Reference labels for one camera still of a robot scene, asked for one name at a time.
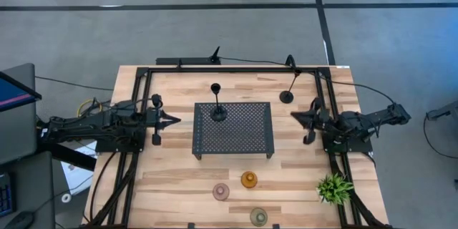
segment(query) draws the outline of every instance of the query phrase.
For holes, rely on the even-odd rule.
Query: green plant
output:
[[[318,194],[322,197],[321,202],[326,200],[329,204],[343,205],[353,188],[353,183],[346,182],[339,174],[326,175],[318,184]]]

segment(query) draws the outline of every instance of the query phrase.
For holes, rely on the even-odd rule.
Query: butcher block tabletop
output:
[[[131,98],[137,68],[120,67],[112,104]],[[329,68],[334,81],[353,82],[348,67]],[[195,223],[196,228],[254,228],[250,212],[262,208],[268,215],[263,228],[272,228],[272,224],[279,224],[281,228],[340,228],[336,206],[321,203],[316,192],[319,180],[331,173],[320,133],[311,145],[303,144],[307,131],[290,116],[292,111],[308,110],[317,97],[315,78],[301,74],[291,90],[293,102],[284,104],[278,96],[288,90],[293,77],[292,73],[265,72],[153,73],[150,94],[160,94],[164,111],[182,121],[160,132],[160,146],[152,145],[154,129],[147,129],[145,148],[140,153],[135,175],[128,227],[186,228],[188,223]],[[195,158],[192,154],[194,104],[215,101],[210,90],[212,83],[221,85],[220,102],[270,102],[275,146],[271,159],[265,154]],[[322,85],[327,96],[324,80]],[[142,81],[139,92],[143,92],[144,86]],[[334,84],[333,88],[339,112],[360,111],[354,86]],[[110,155],[102,153],[97,159],[86,217],[89,217],[94,185]],[[127,156],[126,169],[130,156]],[[112,194],[119,158],[117,153],[100,179],[94,197],[94,215]],[[374,164],[360,153],[349,153],[349,161],[359,197],[377,219],[388,223]],[[257,175],[258,184],[254,188],[245,188],[240,182],[246,171]],[[224,201],[213,197],[213,187],[218,183],[225,183],[230,189]],[[124,199],[123,193],[117,205],[116,223],[121,221]],[[352,223],[348,204],[346,215]]]

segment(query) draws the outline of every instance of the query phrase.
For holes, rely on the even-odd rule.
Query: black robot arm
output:
[[[315,129],[323,131],[327,152],[370,152],[372,149],[367,143],[374,133],[378,136],[380,126],[404,125],[411,118],[402,105],[393,103],[371,114],[345,111],[336,119],[331,119],[329,110],[321,109],[319,103],[320,99],[315,98],[309,111],[292,112],[291,115],[304,129],[308,129],[304,144],[311,144],[315,140]]]
[[[41,125],[39,139],[42,144],[54,144],[71,140],[97,141],[96,152],[141,152],[145,144],[146,128],[154,127],[154,145],[160,145],[159,130],[181,119],[162,110],[160,95],[151,98],[153,106],[138,112],[136,103],[128,100],[97,114],[63,119],[51,117]]]

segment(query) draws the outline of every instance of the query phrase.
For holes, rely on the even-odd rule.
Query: computer monitor screen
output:
[[[42,96],[33,89],[0,72],[0,112],[35,102],[41,98]]]

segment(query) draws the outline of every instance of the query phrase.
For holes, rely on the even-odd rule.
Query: black mesh platform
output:
[[[222,122],[210,118],[216,103],[195,103],[193,154],[274,153],[269,102],[220,103],[228,116]]]

